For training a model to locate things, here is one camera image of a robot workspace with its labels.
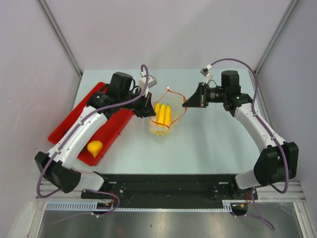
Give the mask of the yellow toy banana bunch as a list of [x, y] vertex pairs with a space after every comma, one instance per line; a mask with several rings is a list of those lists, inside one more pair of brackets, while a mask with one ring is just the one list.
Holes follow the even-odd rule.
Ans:
[[166, 135], [170, 132], [172, 109], [169, 104], [155, 104], [156, 118], [150, 121], [150, 131], [154, 135]]

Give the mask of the clear orange zip bag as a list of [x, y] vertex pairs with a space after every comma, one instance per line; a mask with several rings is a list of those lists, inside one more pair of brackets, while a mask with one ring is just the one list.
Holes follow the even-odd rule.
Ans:
[[174, 131], [187, 112], [187, 108], [183, 107], [185, 101], [186, 97], [183, 94], [167, 86], [165, 92], [152, 103], [156, 115], [149, 119], [150, 133], [164, 138]]

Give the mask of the yellow toy pear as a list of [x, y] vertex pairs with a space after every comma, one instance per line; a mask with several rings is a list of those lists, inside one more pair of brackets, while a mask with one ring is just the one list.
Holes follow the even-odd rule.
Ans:
[[91, 141], [87, 144], [87, 150], [92, 154], [94, 158], [99, 154], [102, 147], [103, 147], [102, 142], [98, 140]]

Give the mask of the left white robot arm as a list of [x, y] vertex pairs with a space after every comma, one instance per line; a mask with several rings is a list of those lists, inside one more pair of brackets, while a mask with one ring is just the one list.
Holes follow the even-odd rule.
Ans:
[[121, 109], [131, 110], [139, 118], [156, 115], [151, 104], [152, 95], [148, 88], [150, 75], [146, 65], [141, 66], [140, 73], [145, 79], [145, 85], [136, 92], [131, 88], [134, 80], [131, 75], [114, 73], [110, 83], [88, 99], [79, 117], [59, 142], [48, 152], [40, 151], [36, 154], [35, 161], [41, 172], [37, 183], [39, 197], [44, 197], [40, 192], [42, 179], [48, 180], [64, 193], [81, 188], [92, 190], [98, 198], [109, 194], [109, 185], [101, 175], [76, 171], [73, 164], [97, 130]]

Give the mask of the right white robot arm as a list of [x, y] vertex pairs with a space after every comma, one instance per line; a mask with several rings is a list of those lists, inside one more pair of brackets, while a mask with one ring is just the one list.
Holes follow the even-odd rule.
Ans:
[[240, 199], [246, 189], [273, 186], [277, 182], [288, 183], [296, 176], [299, 148], [295, 142], [287, 142], [279, 136], [255, 110], [254, 100], [241, 92], [239, 74], [235, 70], [221, 73], [221, 85], [210, 87], [212, 73], [203, 68], [206, 78], [200, 82], [195, 93], [183, 103], [185, 108], [206, 108], [209, 103], [222, 103], [226, 111], [236, 118], [254, 140], [260, 155], [254, 167], [237, 174], [229, 185], [229, 195]]

